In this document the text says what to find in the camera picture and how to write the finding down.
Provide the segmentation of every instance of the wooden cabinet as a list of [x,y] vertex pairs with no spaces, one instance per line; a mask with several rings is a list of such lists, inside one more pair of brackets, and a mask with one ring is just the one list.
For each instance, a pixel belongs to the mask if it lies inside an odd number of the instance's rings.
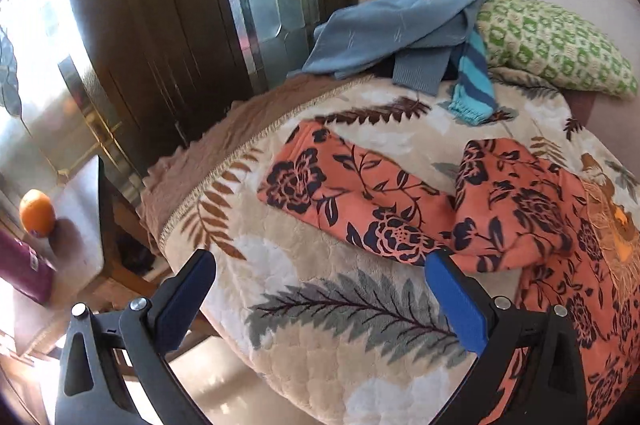
[[252,95],[228,0],[70,0],[111,103],[149,166]]

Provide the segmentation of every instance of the green patterned pillow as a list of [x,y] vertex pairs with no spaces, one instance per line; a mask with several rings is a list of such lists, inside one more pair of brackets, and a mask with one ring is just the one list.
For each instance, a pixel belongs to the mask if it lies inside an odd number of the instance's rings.
[[478,14],[489,67],[538,75],[559,88],[634,98],[631,64],[593,24],[538,0],[490,0]]

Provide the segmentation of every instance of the brown fringed edge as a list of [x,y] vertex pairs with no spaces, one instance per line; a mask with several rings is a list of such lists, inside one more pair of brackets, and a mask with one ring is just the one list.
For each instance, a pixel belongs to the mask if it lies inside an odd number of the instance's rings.
[[207,174],[207,176],[198,184],[198,186],[194,188],[185,199],[182,200],[178,208],[175,209],[171,217],[169,217],[169,220],[164,224],[164,226],[162,227],[162,231],[160,232],[160,239],[158,241],[158,248],[160,249],[162,254],[164,254],[164,245],[169,235],[172,231],[174,231],[174,228],[178,225],[178,223],[180,223],[180,221],[187,215],[187,212],[189,212],[194,204],[196,204],[198,199],[204,194],[204,191],[206,190],[208,185],[210,185],[217,176],[220,176],[223,172],[228,170],[233,163],[238,161],[238,159],[242,158],[245,153],[254,148],[255,145],[258,145],[258,142],[260,142],[262,138],[265,138],[269,134],[277,131],[287,120],[290,120],[294,116],[299,115],[304,110],[312,108],[330,98],[335,98],[341,93],[355,86],[366,84],[366,82],[369,82],[373,78],[373,75],[366,75],[357,79],[353,79],[343,86],[339,86],[338,88],[326,92],[319,97],[313,98],[312,100],[309,100],[304,104],[300,104],[298,107],[291,110],[286,115],[281,116],[275,122],[255,134],[254,137],[252,137],[248,142],[245,142],[245,144],[236,148],[236,150],[229,154],[229,156],[227,156],[221,163],[216,165],[209,172],[209,174]]
[[[609,266],[613,284],[618,290],[618,299],[623,302],[634,292],[640,281],[640,234],[636,231],[631,241],[624,239],[616,230],[614,215],[601,188],[584,180],[582,185],[587,198],[589,221]],[[616,235],[620,241],[631,246],[631,255],[626,261],[622,261],[618,255]]]

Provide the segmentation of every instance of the wooden table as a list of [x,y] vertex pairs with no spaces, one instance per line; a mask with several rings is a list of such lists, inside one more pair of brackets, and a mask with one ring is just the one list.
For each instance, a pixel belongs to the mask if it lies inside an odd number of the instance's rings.
[[[121,309],[137,296],[151,296],[158,287],[120,262],[118,227],[127,227],[127,233],[138,241],[146,240],[146,233],[135,224],[133,209],[105,177],[99,157],[92,158],[69,181],[53,205],[57,222],[49,236],[47,256],[56,270],[51,298],[41,306],[14,291],[18,355],[49,353],[66,332],[71,307],[78,301],[92,310]],[[191,329],[212,331],[204,317]]]

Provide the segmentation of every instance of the floral bedspread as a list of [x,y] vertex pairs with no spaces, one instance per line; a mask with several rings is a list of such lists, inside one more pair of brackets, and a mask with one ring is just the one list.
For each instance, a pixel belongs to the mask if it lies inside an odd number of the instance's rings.
[[[204,314],[268,384],[323,423],[428,423],[474,355],[458,344],[420,267],[361,251],[258,200],[300,121],[313,118],[451,194],[467,142],[512,138],[605,186],[605,201],[640,221],[635,178],[558,92],[495,84],[501,108],[472,128],[446,110],[449,87],[433,98],[363,78],[300,106],[212,170],[162,231],[174,270],[195,248],[212,251],[218,274]],[[518,270],[476,275],[491,295],[514,298]],[[603,408],[622,383],[610,363],[590,395]]]

